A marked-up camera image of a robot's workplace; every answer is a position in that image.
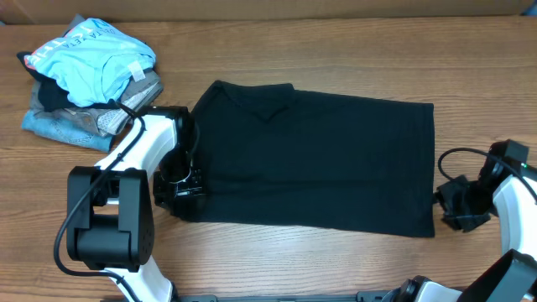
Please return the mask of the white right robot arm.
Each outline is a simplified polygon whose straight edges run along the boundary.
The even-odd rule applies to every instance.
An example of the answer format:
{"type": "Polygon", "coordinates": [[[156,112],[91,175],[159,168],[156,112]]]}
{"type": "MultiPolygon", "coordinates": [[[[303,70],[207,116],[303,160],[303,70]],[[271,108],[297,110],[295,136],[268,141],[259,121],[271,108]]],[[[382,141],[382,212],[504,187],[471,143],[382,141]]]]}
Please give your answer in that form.
{"type": "Polygon", "coordinates": [[[455,302],[536,300],[536,168],[521,165],[493,193],[503,256],[466,289],[451,289],[426,278],[405,281],[382,302],[455,302]]]}

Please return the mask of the black t-shirt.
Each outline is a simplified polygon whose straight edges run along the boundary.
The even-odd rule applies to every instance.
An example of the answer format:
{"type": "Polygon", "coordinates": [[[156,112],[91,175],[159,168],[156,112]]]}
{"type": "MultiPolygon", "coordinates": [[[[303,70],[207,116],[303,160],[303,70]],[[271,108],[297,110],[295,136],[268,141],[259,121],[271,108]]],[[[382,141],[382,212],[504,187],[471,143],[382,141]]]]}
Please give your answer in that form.
{"type": "Polygon", "coordinates": [[[193,115],[207,194],[185,221],[435,234],[430,103],[216,81],[193,115]]]}

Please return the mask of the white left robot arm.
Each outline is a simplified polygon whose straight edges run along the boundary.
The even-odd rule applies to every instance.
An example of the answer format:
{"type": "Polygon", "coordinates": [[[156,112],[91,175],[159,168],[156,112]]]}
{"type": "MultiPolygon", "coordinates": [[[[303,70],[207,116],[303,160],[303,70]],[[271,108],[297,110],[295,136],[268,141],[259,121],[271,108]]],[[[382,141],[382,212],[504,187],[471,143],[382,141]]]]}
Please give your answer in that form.
{"type": "Polygon", "coordinates": [[[174,283],[155,262],[154,206],[181,216],[206,197],[195,161],[201,132],[186,107],[143,107],[126,113],[133,128],[106,158],[76,166],[67,180],[67,215],[55,239],[87,269],[82,277],[107,277],[126,301],[176,301],[174,283]]]}

